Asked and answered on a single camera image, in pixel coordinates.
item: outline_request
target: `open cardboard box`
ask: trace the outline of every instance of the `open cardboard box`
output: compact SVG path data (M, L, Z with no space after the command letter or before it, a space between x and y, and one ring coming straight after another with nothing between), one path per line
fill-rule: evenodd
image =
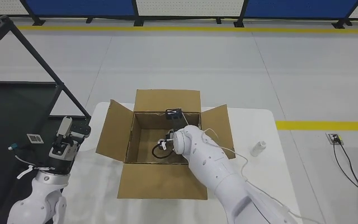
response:
M218 145L234 149L227 106L201 112L199 91L137 90L134 111L111 100L96 152L124 162L118 198L208 198L206 187L181 155L172 153L165 159L152 155L158 140L173 128L164 112L174 108L182 109L189 124L215 130L219 139L213 133L206 134ZM156 154L164 156L171 149L156 149ZM235 154L225 153L235 158Z

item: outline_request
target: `power outlet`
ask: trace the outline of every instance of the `power outlet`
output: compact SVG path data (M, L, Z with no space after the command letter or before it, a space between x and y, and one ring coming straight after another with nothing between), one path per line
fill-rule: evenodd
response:
M338 133L326 133L326 136L327 136L327 138L328 138L329 143L330 143L331 145L333 145L333 144L335 144L335 145L337 145L337 146L340 145L338 142L334 142L334 141L333 141L335 135L338 135L338 138L340 138L340 140L341 140L341 144L344 145L343 140L342 140L342 137L341 137Z

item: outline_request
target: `white pegboard panel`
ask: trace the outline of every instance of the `white pegboard panel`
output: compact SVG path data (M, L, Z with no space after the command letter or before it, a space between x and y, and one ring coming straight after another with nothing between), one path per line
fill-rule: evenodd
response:
M0 0L0 15L28 15L19 0Z
M138 0L140 16L239 16L244 0Z
M353 11L349 18L358 18L358 7Z

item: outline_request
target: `gray floor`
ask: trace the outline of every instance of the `gray floor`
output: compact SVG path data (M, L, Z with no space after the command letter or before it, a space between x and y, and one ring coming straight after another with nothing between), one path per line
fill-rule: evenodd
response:
M258 25L250 22L248 26ZM90 113L101 101L134 102L138 88L182 88L200 90L202 106L269 109L276 120L358 120L357 35L23 33ZM1 81L51 81L11 34L0 41L0 52ZM53 114L63 113L80 114L66 96L53 110ZM357 188L340 172L325 132L279 131L300 211L320 222L357 223ZM340 134L358 170L358 133ZM343 153L338 156L348 170Z

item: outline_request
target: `white bottle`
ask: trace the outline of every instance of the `white bottle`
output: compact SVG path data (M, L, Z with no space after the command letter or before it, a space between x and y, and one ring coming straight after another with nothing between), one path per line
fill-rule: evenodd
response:
M250 150L251 156L258 156L266 148L265 141L259 141L257 144Z

